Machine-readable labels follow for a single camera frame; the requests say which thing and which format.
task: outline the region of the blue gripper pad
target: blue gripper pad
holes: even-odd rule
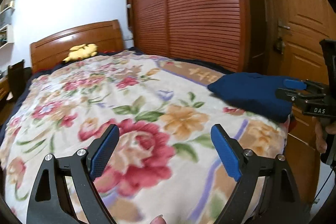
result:
[[[232,150],[231,145],[228,143],[228,141],[230,141],[228,140],[230,139],[230,137],[227,135],[227,133],[220,124],[216,124],[211,128],[210,135],[212,143],[217,150],[219,158],[222,161],[227,174],[230,177],[234,178],[236,182],[239,181],[242,173],[239,169],[239,159],[236,153]]]
[[[88,147],[89,154],[92,150],[94,154],[93,157],[91,157],[91,160],[89,155],[87,157],[87,159],[91,161],[89,176],[92,181],[103,174],[118,141],[119,128],[112,124],[105,130],[104,134],[99,139],[95,139]]]
[[[283,85],[288,89],[294,90],[305,90],[307,88],[307,84],[303,81],[285,79],[283,81]]]

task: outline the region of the yellow plush toy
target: yellow plush toy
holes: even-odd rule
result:
[[[97,54],[97,45],[96,44],[83,44],[79,46],[74,46],[70,49],[69,55],[63,61],[69,62],[72,60],[85,59],[88,57],[95,56]]]

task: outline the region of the bed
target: bed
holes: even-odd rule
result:
[[[100,54],[59,63],[82,43],[97,44]],[[94,183],[118,223],[148,224],[160,214],[170,224],[214,222],[235,186],[210,139],[216,123],[258,155],[275,157],[284,149],[289,121],[234,108],[207,89],[228,71],[124,50],[117,21],[33,43],[31,60],[35,74],[4,125],[0,147],[4,197],[23,223],[44,156],[72,155],[113,123],[120,141]],[[262,184],[259,178],[246,218]],[[78,218],[86,222],[70,178],[67,185]]]

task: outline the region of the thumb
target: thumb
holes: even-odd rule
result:
[[[332,124],[325,127],[325,130],[328,134],[336,134],[336,122],[333,122]]]
[[[154,218],[150,224],[167,224],[166,221],[162,218],[163,215],[159,215]]]

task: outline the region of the cable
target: cable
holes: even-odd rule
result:
[[[331,176],[331,174],[332,174],[332,172],[333,172],[334,168],[332,168],[332,169],[331,169],[329,176],[327,177],[327,179],[326,179],[326,180],[325,180],[325,182],[323,183],[323,185],[322,185],[321,189],[319,190],[319,192],[317,193],[316,197],[314,198],[314,201],[316,200],[317,196],[318,196],[318,195],[321,193],[321,191],[322,191],[323,187],[325,186],[325,184],[326,184],[326,183],[327,183],[327,181],[329,180],[329,178],[330,178],[330,176]]]

